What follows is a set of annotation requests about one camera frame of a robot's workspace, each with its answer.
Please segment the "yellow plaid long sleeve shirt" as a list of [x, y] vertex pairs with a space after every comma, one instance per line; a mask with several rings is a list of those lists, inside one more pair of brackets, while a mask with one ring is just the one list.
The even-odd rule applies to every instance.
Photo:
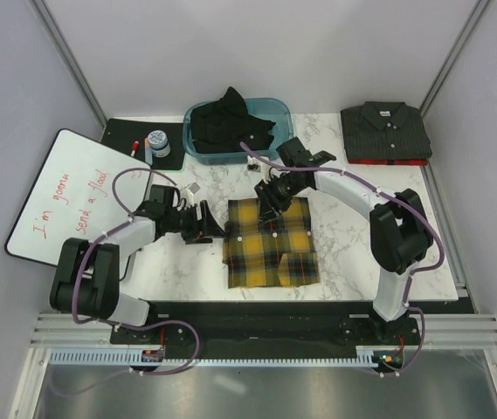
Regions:
[[299, 287], [320, 282], [311, 214], [306, 197], [268, 222], [259, 221], [259, 200], [230, 200], [223, 264], [229, 288]]

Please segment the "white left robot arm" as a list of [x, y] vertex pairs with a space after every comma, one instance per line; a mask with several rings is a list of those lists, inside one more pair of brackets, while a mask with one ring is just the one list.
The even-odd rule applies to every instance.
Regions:
[[209, 204], [194, 203], [176, 187], [152, 185], [147, 200], [123, 224], [93, 241], [68, 238], [61, 247], [50, 292], [51, 308], [70, 313], [76, 320], [104, 320], [130, 325], [141, 343], [160, 333], [149, 303], [120, 291], [121, 268], [137, 251], [167, 234], [178, 234], [186, 244], [210, 244], [224, 230]]

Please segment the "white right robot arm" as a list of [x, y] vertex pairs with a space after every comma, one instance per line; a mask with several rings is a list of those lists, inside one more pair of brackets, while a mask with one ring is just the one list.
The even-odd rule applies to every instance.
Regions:
[[377, 316], [369, 321], [368, 329], [374, 341], [391, 342], [400, 333], [397, 319], [407, 311], [412, 274], [435, 241], [418, 193], [412, 189], [386, 192], [349, 172], [329, 152], [312, 154], [298, 138], [279, 147], [281, 164], [257, 155], [245, 144], [241, 147], [261, 172], [254, 187], [260, 222], [286, 213], [294, 197], [305, 189], [338, 199], [369, 222], [370, 250], [380, 271], [373, 300]]

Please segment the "teal plastic bin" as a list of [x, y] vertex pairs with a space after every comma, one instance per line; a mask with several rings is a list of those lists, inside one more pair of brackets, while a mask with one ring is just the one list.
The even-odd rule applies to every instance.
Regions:
[[245, 161], [242, 142], [257, 154], [275, 159], [277, 148], [291, 138], [290, 110], [273, 98], [244, 99], [227, 93], [219, 100], [194, 105], [183, 117], [186, 153], [204, 165]]

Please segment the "blue orange eraser stick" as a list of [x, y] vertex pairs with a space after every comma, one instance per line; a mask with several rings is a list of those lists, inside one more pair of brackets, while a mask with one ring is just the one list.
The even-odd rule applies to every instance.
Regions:
[[153, 154], [148, 137], [144, 139], [144, 158], [145, 162], [151, 167], [153, 165]]

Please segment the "black shirt in bin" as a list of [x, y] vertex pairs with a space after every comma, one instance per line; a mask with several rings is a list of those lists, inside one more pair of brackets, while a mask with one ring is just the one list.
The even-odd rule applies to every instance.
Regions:
[[219, 100], [195, 107], [190, 115], [193, 147], [200, 154], [241, 152], [241, 142], [251, 150], [266, 150], [274, 140], [274, 126], [249, 114], [245, 100], [231, 86]]

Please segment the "small blue white jar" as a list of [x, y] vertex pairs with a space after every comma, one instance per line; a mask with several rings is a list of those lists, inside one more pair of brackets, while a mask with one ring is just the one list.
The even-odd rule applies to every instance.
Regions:
[[148, 147], [156, 158], [164, 158], [170, 154], [169, 137], [162, 130], [151, 131], [148, 136]]

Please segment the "red whiteboard marker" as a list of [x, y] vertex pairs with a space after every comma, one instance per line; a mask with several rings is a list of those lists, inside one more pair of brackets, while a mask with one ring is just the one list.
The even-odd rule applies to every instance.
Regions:
[[134, 141], [133, 145], [132, 145], [132, 150], [131, 150], [131, 153], [130, 153], [130, 156], [131, 157], [135, 157], [135, 154], [137, 152], [137, 150], [139, 149], [139, 141]]

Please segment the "black mat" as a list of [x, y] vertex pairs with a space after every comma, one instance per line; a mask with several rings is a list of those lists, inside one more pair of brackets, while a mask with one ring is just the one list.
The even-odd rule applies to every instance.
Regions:
[[135, 159], [145, 162], [144, 139], [151, 131], [162, 130], [169, 137], [170, 154], [164, 158], [153, 156], [151, 168], [179, 171], [183, 168], [185, 149], [183, 145], [183, 124], [179, 122], [147, 122], [112, 118], [107, 122], [100, 143], [130, 156], [134, 141], [139, 141]]

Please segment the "folded dark striped shirt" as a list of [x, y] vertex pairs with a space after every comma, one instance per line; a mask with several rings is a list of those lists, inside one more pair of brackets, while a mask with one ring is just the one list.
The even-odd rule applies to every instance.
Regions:
[[366, 101], [340, 111], [350, 161], [428, 160], [431, 141], [421, 113], [404, 102]]

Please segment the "white dry-erase board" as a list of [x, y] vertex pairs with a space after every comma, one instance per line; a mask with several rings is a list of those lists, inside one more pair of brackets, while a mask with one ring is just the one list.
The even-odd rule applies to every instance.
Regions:
[[55, 265], [62, 244], [94, 240], [127, 220], [143, 201], [148, 165], [68, 129], [57, 133], [5, 251]]

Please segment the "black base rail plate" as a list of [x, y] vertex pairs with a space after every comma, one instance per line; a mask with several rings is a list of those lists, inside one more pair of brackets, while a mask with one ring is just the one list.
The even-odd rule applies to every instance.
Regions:
[[384, 323], [370, 302], [153, 302], [148, 323], [172, 325], [111, 332], [113, 345], [163, 344], [170, 359], [310, 360], [352, 358], [359, 346], [411, 347], [418, 320]]

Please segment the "aluminium frame rail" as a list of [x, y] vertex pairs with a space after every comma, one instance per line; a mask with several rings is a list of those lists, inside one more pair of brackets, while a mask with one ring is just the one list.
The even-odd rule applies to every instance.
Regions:
[[[492, 314], [426, 314], [428, 350], [497, 350], [497, 319]], [[66, 314], [41, 314], [31, 336], [33, 347], [110, 346], [111, 327], [99, 322], [77, 325]]]

